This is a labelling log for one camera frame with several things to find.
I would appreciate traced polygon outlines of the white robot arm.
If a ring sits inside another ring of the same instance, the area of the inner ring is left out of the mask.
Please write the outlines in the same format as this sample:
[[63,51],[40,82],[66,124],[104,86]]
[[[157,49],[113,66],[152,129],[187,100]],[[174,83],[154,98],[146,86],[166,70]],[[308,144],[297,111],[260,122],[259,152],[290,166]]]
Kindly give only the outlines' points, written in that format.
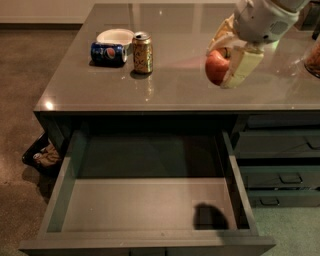
[[239,0],[206,51],[205,72],[223,88],[239,86],[264,58],[264,47],[279,41],[311,0]]

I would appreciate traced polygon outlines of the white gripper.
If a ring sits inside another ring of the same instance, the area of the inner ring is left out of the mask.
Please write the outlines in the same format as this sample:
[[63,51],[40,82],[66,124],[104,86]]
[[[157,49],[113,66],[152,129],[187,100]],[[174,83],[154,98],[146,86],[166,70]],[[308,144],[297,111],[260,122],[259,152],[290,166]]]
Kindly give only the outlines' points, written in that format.
[[234,13],[226,18],[211,39],[206,55],[230,48],[230,62],[220,86],[238,87],[258,66],[264,51],[245,45],[278,41],[296,23],[299,13],[278,0],[239,0]]

